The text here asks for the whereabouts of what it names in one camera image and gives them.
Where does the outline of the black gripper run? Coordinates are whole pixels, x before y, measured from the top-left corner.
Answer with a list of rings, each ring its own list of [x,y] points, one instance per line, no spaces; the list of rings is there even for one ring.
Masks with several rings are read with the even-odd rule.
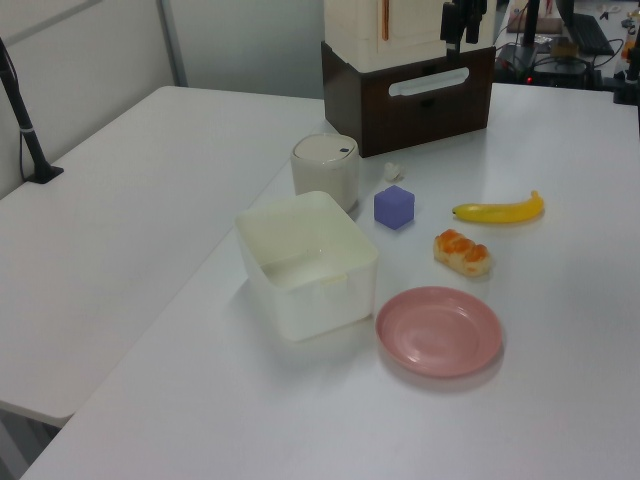
[[[458,53],[460,47],[460,23],[466,24],[466,42],[477,43],[480,23],[488,9],[487,0],[454,0],[442,7],[440,39],[448,53]]]

